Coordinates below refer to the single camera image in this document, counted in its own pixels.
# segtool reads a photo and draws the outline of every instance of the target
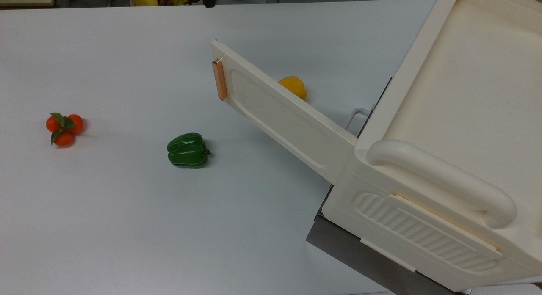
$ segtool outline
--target white plastic box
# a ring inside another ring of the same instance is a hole
[[[334,185],[328,220],[453,291],[542,275],[542,4],[436,0],[359,138],[212,45],[221,98]]]

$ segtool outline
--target green leaf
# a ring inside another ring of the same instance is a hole
[[[51,133],[51,145],[54,144],[56,137],[62,132],[62,130],[55,130]]]
[[[70,130],[75,127],[75,123],[73,120],[67,116],[64,116],[64,127],[62,127],[63,130]]]
[[[54,117],[56,119],[56,121],[58,121],[58,123],[60,124],[60,128],[64,128],[64,116],[62,116],[62,114],[60,113],[56,113],[56,112],[53,112],[53,113],[50,113],[52,117]]]

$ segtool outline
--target white table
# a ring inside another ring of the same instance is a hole
[[[3,295],[385,292],[306,243],[328,183],[217,97],[216,38],[339,124],[432,0],[0,11]],[[88,129],[49,145],[48,112]],[[214,154],[172,166],[196,131]]]

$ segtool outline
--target ribbed panel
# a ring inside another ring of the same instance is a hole
[[[373,193],[361,193],[354,201],[356,211],[410,243],[436,255],[449,264],[479,272],[497,265],[463,243],[418,220]]]

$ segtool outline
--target plastic handle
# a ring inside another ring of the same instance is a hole
[[[507,226],[517,215],[514,201],[502,189],[406,141],[377,141],[371,145],[365,158],[371,166],[380,166],[383,161],[392,162],[451,190],[486,210],[484,222],[491,229]]]

